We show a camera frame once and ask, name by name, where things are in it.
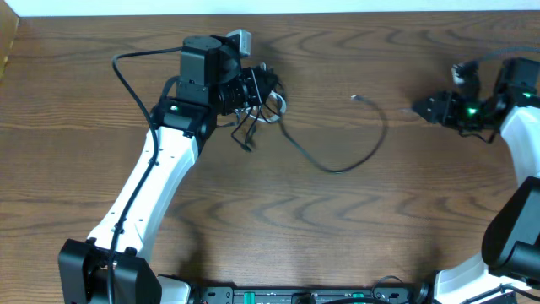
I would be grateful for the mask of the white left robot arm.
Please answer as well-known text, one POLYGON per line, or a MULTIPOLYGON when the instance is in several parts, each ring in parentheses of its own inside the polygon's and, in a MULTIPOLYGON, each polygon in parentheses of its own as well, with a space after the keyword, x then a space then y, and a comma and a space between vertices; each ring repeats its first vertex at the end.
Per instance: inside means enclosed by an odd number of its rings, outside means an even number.
POLYGON ((66 303, 187 303, 192 288, 149 266, 162 219, 195 165, 219 116, 261 106, 278 82, 264 66, 245 68, 251 34, 190 36, 178 49, 180 71, 152 109, 142 153, 103 220, 58 255, 66 303))

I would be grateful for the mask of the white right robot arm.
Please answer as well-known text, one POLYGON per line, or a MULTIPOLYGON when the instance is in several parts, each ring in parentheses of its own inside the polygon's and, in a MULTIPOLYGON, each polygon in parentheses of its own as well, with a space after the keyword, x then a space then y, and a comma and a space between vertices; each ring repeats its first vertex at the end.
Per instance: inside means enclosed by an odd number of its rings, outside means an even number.
POLYGON ((506 143, 517 189, 484 232, 476 255, 435 273, 412 303, 515 303, 539 300, 539 63, 523 57, 503 61, 493 93, 483 99, 480 61, 453 66, 457 89, 441 91, 413 105, 427 122, 506 143))

